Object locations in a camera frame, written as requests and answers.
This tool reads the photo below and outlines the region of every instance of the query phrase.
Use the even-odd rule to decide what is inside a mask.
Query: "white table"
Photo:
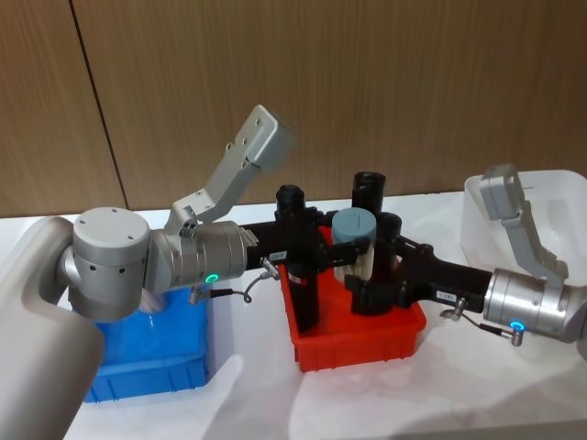
[[[462,194],[390,197],[384,209],[404,219],[403,234],[466,264],[460,250]],[[322,210],[349,202],[313,203]],[[272,219],[273,204],[239,206],[241,224]],[[167,211],[141,213],[161,227]],[[34,221],[0,220],[0,259]],[[257,273],[231,281],[246,286]],[[294,363],[282,294],[268,280],[212,303],[211,337],[226,361],[202,389],[85,404],[74,439],[550,439],[587,435],[587,364],[574,345],[526,335],[513,348],[464,322],[428,321],[415,355],[301,374]]]

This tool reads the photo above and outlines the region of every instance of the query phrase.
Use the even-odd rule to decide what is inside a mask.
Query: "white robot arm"
[[[144,289],[160,294],[242,275],[254,237],[233,222],[211,222],[292,144],[258,105],[206,186],[173,204],[164,229],[104,207],[73,225],[47,217],[26,232],[0,274],[0,438],[65,435],[102,360],[92,320],[131,314]],[[74,313],[56,306],[68,287]]]

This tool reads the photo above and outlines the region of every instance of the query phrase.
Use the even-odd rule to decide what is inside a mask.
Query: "green status light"
[[[216,282],[218,281],[220,277],[218,276],[217,273],[211,273],[210,275],[208,275],[207,277],[205,277],[205,282],[210,284],[211,282]]]

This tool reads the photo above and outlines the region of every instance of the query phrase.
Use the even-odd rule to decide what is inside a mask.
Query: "wood grain panel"
[[[298,146],[246,201],[458,190],[489,165],[587,174],[587,3],[74,0],[129,202],[199,188],[249,110]]]
[[[124,201],[67,0],[0,1],[0,216]]]

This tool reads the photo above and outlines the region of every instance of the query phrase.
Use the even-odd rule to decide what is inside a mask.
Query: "label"
[[[457,302],[457,295],[453,295],[452,293],[446,293],[445,291],[437,291],[437,298],[443,301],[450,301],[451,303]]]
[[[281,252],[273,252],[269,254],[269,261],[273,263],[274,261],[285,261],[287,258],[287,250],[283,250]]]
[[[287,274],[287,278],[289,278],[291,282],[300,284],[301,286],[305,286],[308,283],[307,280],[304,280],[303,278],[298,278],[295,275],[292,275],[291,273]]]

